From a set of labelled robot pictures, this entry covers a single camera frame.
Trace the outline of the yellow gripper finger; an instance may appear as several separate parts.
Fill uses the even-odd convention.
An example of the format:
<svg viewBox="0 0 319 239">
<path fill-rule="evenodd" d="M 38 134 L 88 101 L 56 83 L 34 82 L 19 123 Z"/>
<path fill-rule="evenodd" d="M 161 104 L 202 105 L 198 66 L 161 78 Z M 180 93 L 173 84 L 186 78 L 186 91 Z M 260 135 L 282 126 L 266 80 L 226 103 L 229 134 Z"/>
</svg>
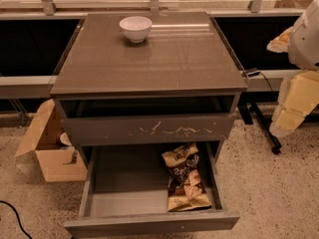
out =
<svg viewBox="0 0 319 239">
<path fill-rule="evenodd" d="M 274 53 L 287 53 L 292 28 L 283 31 L 279 36 L 270 41 L 266 49 Z"/>
<path fill-rule="evenodd" d="M 292 133 L 319 105 L 319 73 L 305 71 L 283 79 L 270 132 L 283 137 Z"/>
</svg>

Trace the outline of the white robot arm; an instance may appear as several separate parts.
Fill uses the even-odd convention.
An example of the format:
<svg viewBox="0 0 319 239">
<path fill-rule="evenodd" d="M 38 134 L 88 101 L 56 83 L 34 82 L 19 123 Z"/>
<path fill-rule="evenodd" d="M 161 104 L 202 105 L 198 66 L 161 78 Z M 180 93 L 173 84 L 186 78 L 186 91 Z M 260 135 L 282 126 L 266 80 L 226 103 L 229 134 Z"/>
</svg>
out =
<svg viewBox="0 0 319 239">
<path fill-rule="evenodd" d="M 270 132 L 283 137 L 297 129 L 319 105 L 319 0 L 313 0 L 294 25 L 267 45 L 287 53 L 301 72 L 282 80 Z"/>
</svg>

